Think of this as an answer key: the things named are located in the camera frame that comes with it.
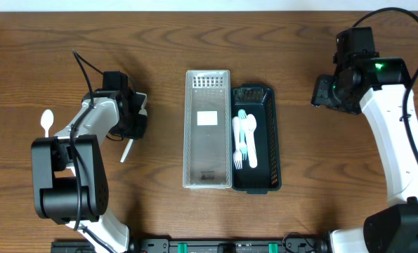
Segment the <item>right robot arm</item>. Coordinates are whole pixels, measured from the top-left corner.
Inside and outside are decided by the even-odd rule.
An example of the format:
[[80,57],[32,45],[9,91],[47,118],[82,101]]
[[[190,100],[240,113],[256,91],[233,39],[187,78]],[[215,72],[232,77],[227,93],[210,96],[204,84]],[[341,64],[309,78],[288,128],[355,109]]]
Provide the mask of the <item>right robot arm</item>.
[[328,252],[418,252],[418,119],[400,58],[359,59],[315,83],[311,104],[363,113],[377,143],[388,208],[357,228],[328,233]]

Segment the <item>white plastic fork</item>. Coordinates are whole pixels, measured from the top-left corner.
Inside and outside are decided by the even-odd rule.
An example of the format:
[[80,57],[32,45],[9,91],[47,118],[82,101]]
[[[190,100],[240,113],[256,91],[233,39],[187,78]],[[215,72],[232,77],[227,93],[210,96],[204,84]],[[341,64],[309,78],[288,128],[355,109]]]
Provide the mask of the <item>white plastic fork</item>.
[[257,156],[256,156],[255,139],[254,139],[254,135],[251,135],[247,130],[246,130],[246,139],[247,139],[249,166],[252,169],[254,169],[258,165]]
[[235,142],[235,151],[233,153],[234,166],[236,170],[241,170],[243,156],[240,150],[240,119],[237,116],[232,119],[232,127]]
[[245,110],[239,109],[237,116],[240,119],[240,152],[242,153],[242,159],[247,159],[247,144],[246,144],[246,132],[245,127],[247,123],[247,114]]

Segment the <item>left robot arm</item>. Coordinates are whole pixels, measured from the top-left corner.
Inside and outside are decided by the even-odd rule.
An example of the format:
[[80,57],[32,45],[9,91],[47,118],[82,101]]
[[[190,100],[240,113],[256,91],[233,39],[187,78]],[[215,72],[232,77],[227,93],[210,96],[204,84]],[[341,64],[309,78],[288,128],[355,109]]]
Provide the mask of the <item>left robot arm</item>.
[[141,137],[147,119],[145,93],[116,89],[87,95],[72,121],[56,134],[51,110],[40,119],[44,136],[31,144],[34,210],[82,234],[94,252],[140,252],[108,206],[109,188],[100,147],[108,134],[128,139]]

